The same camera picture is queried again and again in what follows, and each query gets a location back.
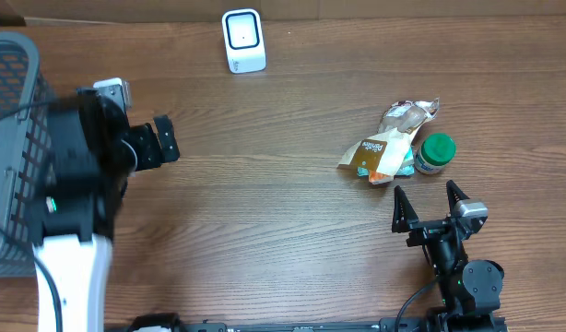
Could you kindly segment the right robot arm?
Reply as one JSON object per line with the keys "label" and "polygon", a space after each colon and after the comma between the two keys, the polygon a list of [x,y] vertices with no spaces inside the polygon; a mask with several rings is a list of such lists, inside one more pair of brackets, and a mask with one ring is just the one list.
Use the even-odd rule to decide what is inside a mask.
{"label": "right robot arm", "polygon": [[[442,219],[423,221],[400,187],[394,189],[392,232],[408,235],[407,246],[421,247],[434,279],[411,295],[392,325],[394,331],[506,331],[501,307],[503,267],[492,260],[471,260],[463,241],[479,233],[488,219],[487,206],[467,196],[454,181],[446,183],[449,211]],[[404,321],[407,308],[437,287],[442,306],[430,308],[415,325]]]}

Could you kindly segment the orange white packet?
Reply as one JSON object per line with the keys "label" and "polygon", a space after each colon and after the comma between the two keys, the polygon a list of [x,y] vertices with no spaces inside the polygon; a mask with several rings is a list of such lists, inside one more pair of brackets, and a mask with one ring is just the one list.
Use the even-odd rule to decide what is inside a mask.
{"label": "orange white packet", "polygon": [[386,184],[392,182],[394,180],[394,176],[381,172],[369,171],[368,179],[370,184]]}

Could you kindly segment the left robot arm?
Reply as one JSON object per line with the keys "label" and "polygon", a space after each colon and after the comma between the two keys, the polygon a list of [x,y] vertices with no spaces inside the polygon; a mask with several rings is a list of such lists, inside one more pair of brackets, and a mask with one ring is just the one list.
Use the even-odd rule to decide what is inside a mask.
{"label": "left robot arm", "polygon": [[47,107],[51,145],[28,203],[40,331],[101,331],[115,219],[128,178],[175,162],[171,120],[130,124],[120,78],[79,88]]}

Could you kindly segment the green lid jar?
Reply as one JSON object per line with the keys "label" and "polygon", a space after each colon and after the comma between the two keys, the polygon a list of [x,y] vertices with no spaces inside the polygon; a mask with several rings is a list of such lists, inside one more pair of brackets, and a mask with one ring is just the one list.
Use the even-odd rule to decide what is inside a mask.
{"label": "green lid jar", "polygon": [[420,145],[414,157],[415,168],[424,174],[435,174],[450,163],[456,154],[454,140],[444,134],[428,136]]}

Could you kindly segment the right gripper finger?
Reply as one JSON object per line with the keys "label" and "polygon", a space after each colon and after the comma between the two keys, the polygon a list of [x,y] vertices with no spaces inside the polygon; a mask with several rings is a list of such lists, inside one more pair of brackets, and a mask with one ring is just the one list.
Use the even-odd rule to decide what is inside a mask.
{"label": "right gripper finger", "polygon": [[446,183],[446,193],[450,212],[465,212],[467,210],[467,200],[469,197],[453,180],[449,180]]}
{"label": "right gripper finger", "polygon": [[413,224],[419,222],[419,217],[399,185],[394,189],[394,199],[392,232],[408,232]]}

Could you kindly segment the beige bread bag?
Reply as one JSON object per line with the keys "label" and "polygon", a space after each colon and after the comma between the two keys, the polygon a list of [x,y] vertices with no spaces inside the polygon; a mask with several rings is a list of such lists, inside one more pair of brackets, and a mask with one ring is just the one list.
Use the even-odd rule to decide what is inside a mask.
{"label": "beige bread bag", "polygon": [[358,169],[393,175],[419,129],[432,121],[440,109],[440,99],[432,101],[397,101],[382,115],[378,132],[350,147],[337,164],[338,168]]}

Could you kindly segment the teal white snack packet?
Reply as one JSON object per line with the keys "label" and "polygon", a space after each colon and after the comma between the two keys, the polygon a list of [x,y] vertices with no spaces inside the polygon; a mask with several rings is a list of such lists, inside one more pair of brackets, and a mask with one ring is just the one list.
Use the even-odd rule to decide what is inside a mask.
{"label": "teal white snack packet", "polygon": [[[395,176],[411,176],[415,172],[414,170],[414,157],[413,150],[410,148],[403,159],[401,167],[396,171]],[[368,177],[369,170],[358,167],[357,175],[359,177]]]}

